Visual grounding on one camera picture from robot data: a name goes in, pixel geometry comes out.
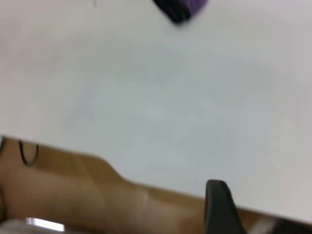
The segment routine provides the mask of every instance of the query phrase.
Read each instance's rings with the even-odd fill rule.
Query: black cable
[[[36,145],[36,153],[35,153],[35,157],[32,161],[28,162],[27,159],[25,158],[25,154],[24,154],[24,149],[23,149],[23,142],[19,140],[19,151],[20,151],[20,156],[21,159],[23,161],[23,163],[27,166],[27,167],[31,167],[32,165],[35,164],[35,162],[37,161],[38,158],[38,153],[39,153],[39,146]]]

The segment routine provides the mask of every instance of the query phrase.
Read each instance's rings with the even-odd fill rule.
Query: wooden floor
[[[24,149],[31,157],[35,145]],[[7,139],[0,186],[3,218],[37,217],[110,233],[203,233],[204,200],[131,183],[95,157],[39,146],[37,162],[25,167],[18,142]],[[261,217],[240,215],[247,230]]]

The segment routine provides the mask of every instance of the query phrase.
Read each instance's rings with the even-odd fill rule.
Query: white tabletop
[[[0,1],[0,132],[124,177],[312,220],[312,1]]]

